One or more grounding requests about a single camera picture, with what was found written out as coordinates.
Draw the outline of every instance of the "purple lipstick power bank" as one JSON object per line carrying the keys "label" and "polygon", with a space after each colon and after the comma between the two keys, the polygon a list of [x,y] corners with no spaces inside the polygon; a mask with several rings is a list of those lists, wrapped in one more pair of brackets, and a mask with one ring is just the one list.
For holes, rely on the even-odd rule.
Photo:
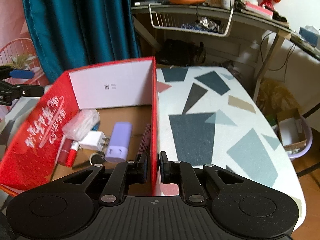
{"label": "purple lipstick power bank", "polygon": [[107,162],[120,163],[127,160],[132,124],[116,122],[104,159]]}

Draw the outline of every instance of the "ribbed black surface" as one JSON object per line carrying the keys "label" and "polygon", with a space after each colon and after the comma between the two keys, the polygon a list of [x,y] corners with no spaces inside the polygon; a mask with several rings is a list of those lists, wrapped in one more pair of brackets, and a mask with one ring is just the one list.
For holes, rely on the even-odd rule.
{"label": "ribbed black surface", "polygon": [[236,240],[224,232],[202,207],[181,197],[127,197],[104,207],[94,222],[65,240]]}

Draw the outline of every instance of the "geometric patterned tabletop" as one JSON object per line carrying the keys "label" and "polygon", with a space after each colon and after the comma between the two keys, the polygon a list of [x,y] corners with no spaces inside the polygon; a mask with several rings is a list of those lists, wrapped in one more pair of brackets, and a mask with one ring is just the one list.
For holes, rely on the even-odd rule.
{"label": "geometric patterned tabletop", "polygon": [[[268,121],[222,67],[157,69],[158,152],[202,168],[213,163],[294,199],[299,227],[304,195],[292,163]],[[158,184],[161,195],[179,193]]]}

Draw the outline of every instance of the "brown floor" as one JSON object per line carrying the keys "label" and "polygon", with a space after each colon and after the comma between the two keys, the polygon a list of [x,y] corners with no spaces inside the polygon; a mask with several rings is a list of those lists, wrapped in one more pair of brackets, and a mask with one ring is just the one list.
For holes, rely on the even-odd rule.
{"label": "brown floor", "polygon": [[[320,162],[320,133],[312,130],[313,142],[303,157],[293,160],[295,170],[302,171]],[[320,169],[299,178],[307,204],[303,224],[293,232],[294,240],[320,240]]]}

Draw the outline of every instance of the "white charger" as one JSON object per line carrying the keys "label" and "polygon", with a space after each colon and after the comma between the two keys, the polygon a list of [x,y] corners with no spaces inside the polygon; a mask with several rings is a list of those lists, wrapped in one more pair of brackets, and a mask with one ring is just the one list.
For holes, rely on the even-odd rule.
{"label": "white charger", "polygon": [[105,135],[101,131],[90,131],[80,142],[82,149],[102,151]]}

